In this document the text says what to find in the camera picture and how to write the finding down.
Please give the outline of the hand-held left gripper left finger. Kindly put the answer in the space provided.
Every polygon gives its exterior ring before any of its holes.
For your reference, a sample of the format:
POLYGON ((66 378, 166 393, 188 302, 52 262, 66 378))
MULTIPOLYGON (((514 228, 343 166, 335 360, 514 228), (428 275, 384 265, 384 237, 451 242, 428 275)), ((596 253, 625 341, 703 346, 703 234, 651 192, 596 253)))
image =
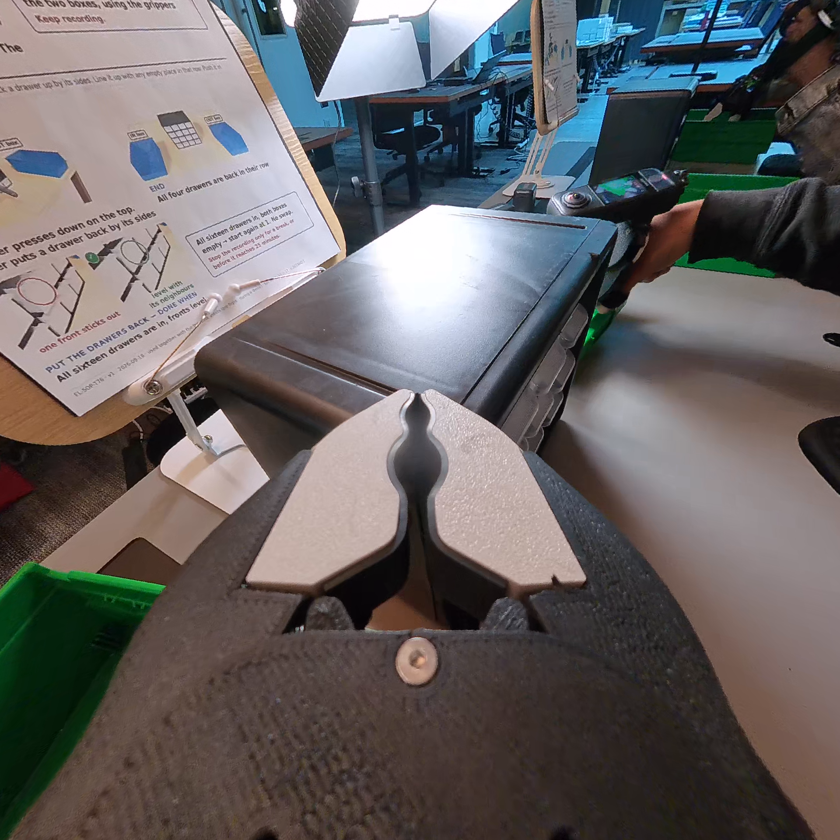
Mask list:
POLYGON ((408 572, 407 498, 394 456, 415 394, 400 390, 318 442, 245 577, 252 588, 329 595, 372 614, 408 572))

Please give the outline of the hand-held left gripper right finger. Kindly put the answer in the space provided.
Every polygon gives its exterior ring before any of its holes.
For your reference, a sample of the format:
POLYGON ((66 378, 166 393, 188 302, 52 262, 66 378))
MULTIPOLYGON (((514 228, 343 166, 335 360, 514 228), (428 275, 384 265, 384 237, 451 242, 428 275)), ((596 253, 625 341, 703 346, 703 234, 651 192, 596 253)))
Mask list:
POLYGON ((485 616, 502 597, 522 602, 586 583, 581 562, 526 454, 497 426, 434 390, 422 394, 440 473, 426 504, 437 599, 485 616))

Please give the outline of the green plastic bin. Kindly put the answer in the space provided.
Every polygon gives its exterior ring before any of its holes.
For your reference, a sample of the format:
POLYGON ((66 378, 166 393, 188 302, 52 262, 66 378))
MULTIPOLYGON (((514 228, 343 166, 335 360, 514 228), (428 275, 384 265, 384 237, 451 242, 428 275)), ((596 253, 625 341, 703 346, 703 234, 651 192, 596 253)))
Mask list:
POLYGON ((786 186, 797 181, 797 176, 742 175, 722 173, 695 173, 688 175, 688 183, 678 203, 702 201, 710 192, 750 192, 786 186))
MULTIPOLYGON (((683 255, 676 261, 675 266, 687 267, 695 270, 713 270, 748 277, 776 277, 776 274, 771 269, 760 268, 746 261, 733 258, 703 259, 697 262, 690 262, 688 255, 683 255)), ((618 313, 621 312, 626 303, 627 299, 625 298, 614 308, 609 308, 601 300, 598 301, 595 305, 595 310, 592 314, 590 324, 586 332, 583 344, 583 353, 591 350, 595 346, 606 330, 608 330, 612 325, 618 313)))
POLYGON ((669 161, 680 165, 740 166, 752 169, 776 139, 776 110, 758 108, 731 122, 726 113, 706 120, 701 109, 689 110, 669 161))
POLYGON ((25 564, 2 588, 2 789, 73 750, 162 584, 25 564))

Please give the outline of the grid of clear cabinet drawers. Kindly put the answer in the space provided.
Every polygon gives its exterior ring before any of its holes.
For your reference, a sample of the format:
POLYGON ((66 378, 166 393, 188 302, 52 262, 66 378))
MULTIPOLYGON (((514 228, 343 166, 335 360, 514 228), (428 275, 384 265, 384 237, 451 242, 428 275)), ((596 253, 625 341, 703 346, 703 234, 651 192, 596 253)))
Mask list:
POLYGON ((589 320, 578 303, 513 403, 502 429, 525 452, 539 450, 562 414, 577 365, 575 348, 589 320))

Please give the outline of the black drawer cabinet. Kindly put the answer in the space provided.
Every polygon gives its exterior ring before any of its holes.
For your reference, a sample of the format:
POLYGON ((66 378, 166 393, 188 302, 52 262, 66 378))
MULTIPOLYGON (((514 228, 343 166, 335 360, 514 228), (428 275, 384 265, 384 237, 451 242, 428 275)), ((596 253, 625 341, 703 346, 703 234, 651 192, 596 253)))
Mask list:
POLYGON ((694 76, 634 79, 615 89, 607 99, 589 185, 664 169, 698 83, 694 76))
POLYGON ((506 434, 578 303, 591 319, 617 234, 430 206, 210 342, 196 373, 268 476, 400 390, 440 392, 506 434))

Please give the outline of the person's right forearm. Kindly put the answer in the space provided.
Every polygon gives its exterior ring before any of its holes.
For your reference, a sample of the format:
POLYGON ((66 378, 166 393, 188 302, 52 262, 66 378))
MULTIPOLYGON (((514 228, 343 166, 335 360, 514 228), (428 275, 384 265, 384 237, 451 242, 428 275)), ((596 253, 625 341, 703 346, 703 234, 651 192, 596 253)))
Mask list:
POLYGON ((763 190, 709 192, 687 258, 735 259, 838 297, 839 186, 803 178, 763 190))

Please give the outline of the person's right hand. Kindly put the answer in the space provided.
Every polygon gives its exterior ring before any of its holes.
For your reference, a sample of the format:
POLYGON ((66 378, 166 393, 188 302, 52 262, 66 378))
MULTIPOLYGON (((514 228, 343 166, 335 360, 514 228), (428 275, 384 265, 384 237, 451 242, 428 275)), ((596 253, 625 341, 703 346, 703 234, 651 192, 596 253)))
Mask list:
POLYGON ((653 218, 646 246, 626 277, 625 292, 661 277, 690 251, 702 204, 702 201, 678 204, 653 218))

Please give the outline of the white metal stand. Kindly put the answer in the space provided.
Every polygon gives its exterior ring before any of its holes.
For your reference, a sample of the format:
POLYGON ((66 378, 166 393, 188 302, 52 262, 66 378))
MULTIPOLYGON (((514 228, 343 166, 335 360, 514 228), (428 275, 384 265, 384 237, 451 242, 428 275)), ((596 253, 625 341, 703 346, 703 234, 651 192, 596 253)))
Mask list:
POLYGON ((169 404, 185 439, 164 454, 161 474, 224 513, 233 512, 262 487, 266 472, 223 412, 199 424, 182 388, 196 378, 195 358, 200 349, 325 270, 318 266, 242 280, 211 293, 198 305, 196 320, 163 361, 122 392, 123 400, 132 406, 169 404))

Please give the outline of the background instruction board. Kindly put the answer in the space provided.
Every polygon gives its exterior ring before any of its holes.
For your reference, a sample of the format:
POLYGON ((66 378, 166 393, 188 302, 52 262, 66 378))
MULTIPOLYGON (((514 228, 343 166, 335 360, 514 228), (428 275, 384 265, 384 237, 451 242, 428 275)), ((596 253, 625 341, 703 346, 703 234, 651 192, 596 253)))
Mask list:
POLYGON ((577 101, 576 5, 574 1, 533 1, 532 91, 536 134, 519 178, 502 191, 511 199, 521 184, 537 186, 537 198, 566 189, 572 176, 544 173, 558 128, 579 112, 577 101))

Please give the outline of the brown office table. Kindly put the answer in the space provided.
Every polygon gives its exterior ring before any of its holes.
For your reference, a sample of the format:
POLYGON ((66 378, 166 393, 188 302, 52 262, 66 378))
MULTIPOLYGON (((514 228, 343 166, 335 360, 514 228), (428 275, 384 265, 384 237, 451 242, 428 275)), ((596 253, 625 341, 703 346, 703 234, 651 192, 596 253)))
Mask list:
MULTIPOLYGON (((413 146, 413 126, 431 124, 440 128, 443 139, 435 147, 416 154, 408 152, 410 172, 418 158, 425 173, 445 177, 456 175, 472 179, 494 173, 490 167, 480 166, 477 149, 476 121, 484 106, 500 105, 497 146, 503 150, 510 144, 511 121, 518 94, 532 88, 529 66, 504 65, 494 71, 490 79, 466 85, 433 84, 423 89, 397 91, 370 100, 372 128, 392 131, 406 127, 413 146)), ((408 205, 419 204, 421 181, 408 189, 408 205)))

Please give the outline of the black office chair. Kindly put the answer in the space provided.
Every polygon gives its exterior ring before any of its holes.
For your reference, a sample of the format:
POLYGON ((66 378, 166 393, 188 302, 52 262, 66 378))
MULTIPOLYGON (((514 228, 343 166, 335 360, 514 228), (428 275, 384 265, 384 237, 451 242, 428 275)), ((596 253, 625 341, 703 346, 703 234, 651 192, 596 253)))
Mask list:
POLYGON ((393 182, 399 176, 405 175, 410 188, 414 189, 425 175, 425 172, 418 158, 415 159, 416 166, 410 171, 408 152, 414 148, 415 153, 419 154, 422 151, 435 147, 443 139, 443 132, 440 128, 425 123, 415 124, 413 126, 413 146, 409 135, 405 126, 397 127, 392 131, 373 130, 375 148, 394 153, 397 157, 403 156, 406 159, 405 163, 391 168, 391 170, 381 176, 383 186, 393 182))

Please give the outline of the grey lamp pole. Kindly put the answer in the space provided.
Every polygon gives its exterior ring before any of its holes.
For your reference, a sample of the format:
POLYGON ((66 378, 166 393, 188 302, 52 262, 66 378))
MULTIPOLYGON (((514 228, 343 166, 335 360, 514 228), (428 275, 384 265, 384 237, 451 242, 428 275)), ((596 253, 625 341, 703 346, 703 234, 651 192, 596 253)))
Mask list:
POLYGON ((375 143, 371 120, 370 102, 367 97, 353 99, 360 134, 360 147, 364 167, 364 194, 370 208, 374 237, 385 232, 382 183, 375 161, 375 143))

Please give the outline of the white winged lamp shade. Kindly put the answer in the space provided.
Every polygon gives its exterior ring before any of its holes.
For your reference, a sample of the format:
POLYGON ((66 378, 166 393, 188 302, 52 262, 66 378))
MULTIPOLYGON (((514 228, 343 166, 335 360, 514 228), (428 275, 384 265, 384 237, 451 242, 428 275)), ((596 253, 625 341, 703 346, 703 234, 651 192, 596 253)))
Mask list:
POLYGON ((358 2, 319 102, 424 88, 515 2, 358 2))

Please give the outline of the black quilted panel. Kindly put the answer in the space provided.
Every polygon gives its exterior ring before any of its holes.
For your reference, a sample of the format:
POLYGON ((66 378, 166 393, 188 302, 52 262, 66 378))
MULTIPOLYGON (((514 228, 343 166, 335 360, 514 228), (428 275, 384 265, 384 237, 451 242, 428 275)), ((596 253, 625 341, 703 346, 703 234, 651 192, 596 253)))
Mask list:
POLYGON ((331 68, 353 23, 357 1, 296 1, 294 29, 311 85, 320 100, 331 68))

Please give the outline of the red bag with blue print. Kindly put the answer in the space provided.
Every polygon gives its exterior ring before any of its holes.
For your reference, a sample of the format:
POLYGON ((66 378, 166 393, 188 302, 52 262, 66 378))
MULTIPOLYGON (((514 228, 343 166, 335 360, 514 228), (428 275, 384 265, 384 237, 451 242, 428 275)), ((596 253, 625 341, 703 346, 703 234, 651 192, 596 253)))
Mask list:
POLYGON ((26 498, 34 487, 14 467, 1 462, 0 510, 5 511, 26 498))

